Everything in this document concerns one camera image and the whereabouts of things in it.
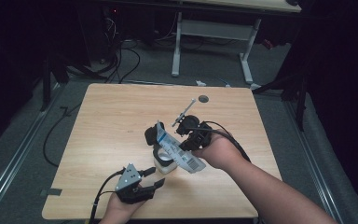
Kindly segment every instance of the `white label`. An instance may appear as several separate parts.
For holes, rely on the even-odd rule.
[[[158,121],[157,123],[157,141],[178,166],[194,174],[206,167],[198,157],[193,156],[190,151],[183,151],[179,145],[180,142],[168,134]]]

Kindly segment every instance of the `metal bar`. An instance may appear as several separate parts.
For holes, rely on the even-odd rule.
[[[175,41],[175,51],[173,53],[172,61],[172,73],[173,77],[179,77],[180,70],[180,41],[182,38],[182,12],[178,12],[178,21],[176,23],[176,41]]]
[[[43,61],[43,105],[40,109],[44,111],[51,101],[51,81],[48,57]]]
[[[56,84],[53,90],[56,90],[57,93],[54,94],[51,103],[48,104],[46,110],[40,111],[34,123],[27,131],[27,134],[22,139],[21,144],[19,145],[16,153],[14,154],[7,168],[0,176],[0,202],[2,198],[5,196],[5,193],[7,192],[7,189],[10,186],[11,182],[13,181],[14,177],[16,176],[17,172],[20,170],[23,161],[25,160],[26,156],[28,155],[28,152],[31,149],[36,133],[40,129],[40,126],[45,120],[49,110],[54,105],[54,102],[61,95],[63,91],[63,87],[61,87],[59,84]]]
[[[293,127],[296,129],[296,133],[300,143],[304,149],[304,156],[306,158],[306,164],[310,169],[310,175],[312,176],[313,182],[315,184],[316,189],[318,190],[319,196],[324,205],[324,210],[338,223],[343,224],[342,217],[337,209],[336,203],[334,201],[333,195],[331,193],[330,188],[326,184],[324,180],[324,176],[322,175],[321,170],[319,169],[318,163],[313,156],[312,150],[310,148],[310,144],[308,143],[307,137],[303,132],[298,129],[296,125],[296,112],[290,102],[283,102],[283,105],[286,109],[286,112],[291,117]]]

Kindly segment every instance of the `person's arm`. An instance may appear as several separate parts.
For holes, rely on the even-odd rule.
[[[244,159],[219,134],[214,133],[211,144],[193,154],[230,175],[268,224],[336,223],[310,199]]]
[[[118,196],[112,193],[100,224],[125,224],[145,202],[135,204],[122,203]]]

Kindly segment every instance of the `forearm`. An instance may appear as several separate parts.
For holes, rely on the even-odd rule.
[[[129,221],[129,217],[123,216],[122,214],[113,214],[107,212],[103,219],[101,219],[100,224],[125,224]]]
[[[336,223],[304,195],[242,159],[225,171],[267,223]]]

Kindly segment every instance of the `dark background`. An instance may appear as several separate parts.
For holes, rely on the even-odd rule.
[[[326,134],[358,193],[358,1],[300,1],[300,5],[303,13],[330,15],[339,21],[334,26],[306,26],[299,33],[297,23],[265,20],[256,42],[267,39],[273,45],[282,45],[294,43],[296,37],[300,40],[289,52],[277,78],[302,71],[301,60],[319,47],[306,74],[300,75],[308,81],[308,91]],[[71,4],[49,3],[41,7],[36,2],[0,1],[0,134],[32,97],[49,52],[59,51],[84,65],[106,57],[102,19],[101,27],[87,26],[88,21],[99,19],[100,11],[95,8],[90,7],[93,11],[88,14],[86,7]],[[141,38],[150,45],[154,30],[166,32],[174,17],[173,12],[152,10],[119,12],[122,14],[117,26],[123,38]]]

